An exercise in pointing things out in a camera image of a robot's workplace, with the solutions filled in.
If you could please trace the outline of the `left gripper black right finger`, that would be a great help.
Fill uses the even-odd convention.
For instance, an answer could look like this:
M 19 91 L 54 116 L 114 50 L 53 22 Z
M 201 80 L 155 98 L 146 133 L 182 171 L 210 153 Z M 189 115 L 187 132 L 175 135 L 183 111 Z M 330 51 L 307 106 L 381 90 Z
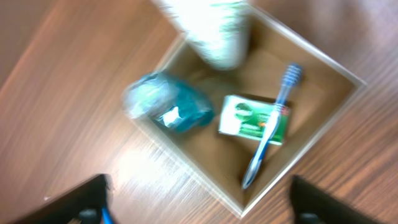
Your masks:
M 328 195 L 299 175 L 292 176 L 289 200 L 294 213 L 294 224 L 379 223 Z

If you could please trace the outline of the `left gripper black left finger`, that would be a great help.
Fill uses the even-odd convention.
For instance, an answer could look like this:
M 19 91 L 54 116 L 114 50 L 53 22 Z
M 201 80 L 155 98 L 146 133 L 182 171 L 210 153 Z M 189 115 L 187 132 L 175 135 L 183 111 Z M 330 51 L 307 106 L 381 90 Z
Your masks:
M 96 174 L 48 204 L 13 223 L 104 223 L 112 224 L 108 206 L 109 175 Z

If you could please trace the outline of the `green white soap packet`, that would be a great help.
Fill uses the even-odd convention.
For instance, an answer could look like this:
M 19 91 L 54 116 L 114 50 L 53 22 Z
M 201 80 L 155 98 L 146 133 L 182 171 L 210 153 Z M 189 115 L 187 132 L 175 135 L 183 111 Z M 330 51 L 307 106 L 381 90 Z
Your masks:
M 259 141 L 273 109 L 273 102 L 239 95 L 224 97 L 218 131 L 221 134 Z

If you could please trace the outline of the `blue mouthwash bottle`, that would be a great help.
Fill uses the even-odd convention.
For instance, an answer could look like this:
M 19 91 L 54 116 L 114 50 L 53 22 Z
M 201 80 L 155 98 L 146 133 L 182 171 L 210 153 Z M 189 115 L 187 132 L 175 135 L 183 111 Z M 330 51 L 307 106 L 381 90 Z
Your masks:
M 130 119 L 149 118 L 176 132 L 206 126 L 215 115 L 204 93 L 164 71 L 130 84 L 122 94 L 122 105 Z

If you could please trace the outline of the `blue white toothbrush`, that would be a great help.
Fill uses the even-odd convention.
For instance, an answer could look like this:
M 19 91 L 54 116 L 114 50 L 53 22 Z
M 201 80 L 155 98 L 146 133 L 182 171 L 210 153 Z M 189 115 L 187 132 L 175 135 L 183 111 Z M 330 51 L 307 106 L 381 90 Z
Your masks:
M 296 63 L 291 63 L 285 70 L 282 77 L 279 93 L 272 106 L 271 114 L 264 127 L 263 135 L 260 140 L 259 146 L 253 158 L 251 159 L 244 175 L 242 182 L 243 190 L 246 190 L 253 183 L 267 151 L 269 141 L 277 131 L 285 102 L 287 101 L 287 98 L 289 97 L 292 88 L 300 81 L 301 76 L 302 66 Z

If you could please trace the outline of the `white lotion tube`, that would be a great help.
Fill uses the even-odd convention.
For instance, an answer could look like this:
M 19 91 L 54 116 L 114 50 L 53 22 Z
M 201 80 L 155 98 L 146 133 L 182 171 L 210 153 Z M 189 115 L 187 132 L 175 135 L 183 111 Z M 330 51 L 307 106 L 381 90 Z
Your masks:
M 243 0 L 153 0 L 207 64 L 239 67 L 248 49 L 249 3 Z

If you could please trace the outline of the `white cardboard box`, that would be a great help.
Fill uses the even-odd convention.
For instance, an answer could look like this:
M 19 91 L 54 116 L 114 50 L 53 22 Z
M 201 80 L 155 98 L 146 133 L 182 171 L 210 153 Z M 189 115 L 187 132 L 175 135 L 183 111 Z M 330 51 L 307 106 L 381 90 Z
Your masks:
M 250 187 L 242 189 L 241 181 L 258 143 L 219 133 L 219 117 L 208 126 L 180 134 L 148 119 L 139 122 L 156 145 L 240 218 L 325 134 L 364 86 L 362 80 L 267 12 L 251 7 L 250 16 L 250 47 L 237 70 L 213 70 L 182 38 L 176 39 L 157 67 L 204 92 L 220 112 L 227 95 L 272 101 L 288 64 L 302 66 L 302 79 L 288 100 L 291 113 L 285 141 L 268 148 Z

